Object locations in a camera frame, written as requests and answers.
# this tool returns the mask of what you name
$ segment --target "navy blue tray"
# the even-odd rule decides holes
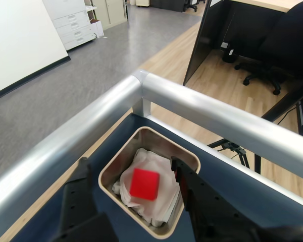
[[[301,204],[210,155],[155,122],[130,114],[89,158],[95,181],[93,194],[96,205],[99,211],[107,213],[120,241],[157,241],[113,202],[97,184],[101,170],[131,135],[143,126],[151,127],[197,155],[201,162],[200,177],[257,224],[264,227],[303,225],[303,206]],[[12,241],[44,242],[52,240],[57,235],[59,226],[62,194],[63,190],[59,189]],[[187,212],[183,211],[174,233],[165,241],[194,241]]]

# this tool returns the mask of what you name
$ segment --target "black baseboard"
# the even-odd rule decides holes
[[[71,60],[71,58],[70,58],[69,56],[64,57],[64,58],[62,58],[62,59],[60,59],[60,60],[58,60],[58,61],[56,61],[56,62],[54,62],[54,63],[52,63],[52,64],[50,64],[50,65],[48,65],[48,66],[46,66],[46,67],[40,69],[40,70],[38,70],[38,71],[36,71],[36,72],[34,72],[34,73],[28,75],[27,77],[24,77],[23,79],[20,79],[19,81],[17,81],[17,82],[15,82],[15,83],[11,84],[10,86],[8,86],[8,87],[2,89],[2,90],[0,91],[0,98],[1,98],[2,96],[6,95],[7,93],[9,93],[9,92],[15,90],[16,88],[18,88],[18,87],[24,85],[25,83],[27,83],[27,82],[29,82],[29,81],[35,79],[36,77],[39,77],[40,75],[44,74],[45,72],[48,72],[48,71],[54,69],[55,67],[58,67],[58,66],[60,66],[61,64],[64,64],[64,63],[66,63],[66,62],[68,62],[68,61],[70,61],[70,60]]]

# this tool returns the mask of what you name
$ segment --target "red block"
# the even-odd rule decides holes
[[[160,175],[157,172],[135,168],[129,193],[134,197],[155,200],[159,183]]]

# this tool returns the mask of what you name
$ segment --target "white filing cabinet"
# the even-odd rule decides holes
[[[83,0],[43,0],[66,50],[95,39]]]

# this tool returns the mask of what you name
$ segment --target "black office chair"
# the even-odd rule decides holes
[[[295,77],[303,75],[303,2],[280,18],[261,44],[257,59],[262,63],[235,66],[236,70],[244,69],[252,73],[244,79],[245,86],[253,78],[266,79],[275,87],[273,94],[278,95],[281,87],[272,66],[282,68]]]
[[[196,4],[191,4],[192,0],[185,0],[184,2],[184,7],[183,7],[183,11],[185,12],[188,8],[192,8],[194,9],[194,12],[197,11],[197,5]]]

